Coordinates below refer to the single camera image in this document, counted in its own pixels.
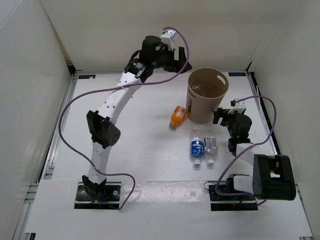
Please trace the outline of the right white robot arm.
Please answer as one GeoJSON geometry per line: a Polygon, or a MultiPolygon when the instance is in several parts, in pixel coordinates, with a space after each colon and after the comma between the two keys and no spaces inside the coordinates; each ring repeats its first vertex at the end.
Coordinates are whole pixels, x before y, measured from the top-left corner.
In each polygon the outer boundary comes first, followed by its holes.
{"type": "Polygon", "coordinates": [[[252,120],[238,110],[219,107],[213,113],[213,124],[226,127],[230,138],[228,150],[234,161],[243,159],[253,167],[252,175],[231,174],[225,181],[225,188],[215,184],[219,196],[236,200],[240,196],[254,196],[258,200],[293,201],[296,185],[290,158],[284,154],[266,155],[249,139],[252,120]]]}

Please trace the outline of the small clear labelled bottle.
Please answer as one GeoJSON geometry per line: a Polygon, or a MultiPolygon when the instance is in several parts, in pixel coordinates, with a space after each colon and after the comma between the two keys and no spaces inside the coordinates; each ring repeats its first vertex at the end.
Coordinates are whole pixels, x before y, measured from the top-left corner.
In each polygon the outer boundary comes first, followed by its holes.
{"type": "Polygon", "coordinates": [[[212,167],[218,155],[217,139],[212,131],[206,131],[204,134],[204,151],[207,165],[212,167]]]}

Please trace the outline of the orange plastic bottle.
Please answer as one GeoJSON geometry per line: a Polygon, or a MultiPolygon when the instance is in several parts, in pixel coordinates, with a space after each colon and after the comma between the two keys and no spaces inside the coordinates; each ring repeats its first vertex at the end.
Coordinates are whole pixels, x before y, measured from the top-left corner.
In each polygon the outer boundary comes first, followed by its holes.
{"type": "Polygon", "coordinates": [[[169,127],[175,130],[183,123],[186,115],[187,110],[182,106],[177,106],[171,115],[169,127]]]}

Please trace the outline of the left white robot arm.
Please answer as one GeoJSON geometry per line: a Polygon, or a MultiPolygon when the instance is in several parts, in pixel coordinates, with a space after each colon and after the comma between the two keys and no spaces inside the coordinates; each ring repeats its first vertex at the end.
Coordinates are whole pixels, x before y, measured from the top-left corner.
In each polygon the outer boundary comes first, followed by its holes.
{"type": "Polygon", "coordinates": [[[87,175],[82,176],[86,193],[94,200],[105,195],[107,177],[101,173],[106,170],[112,146],[121,136],[116,127],[118,117],[133,94],[141,87],[155,69],[164,69],[171,73],[184,73],[192,67],[188,63],[183,47],[179,48],[178,59],[175,59],[174,38],[177,32],[165,30],[160,36],[148,35],[142,47],[130,58],[124,68],[118,90],[113,90],[103,105],[96,111],[86,115],[92,139],[92,165],[87,175]]]}

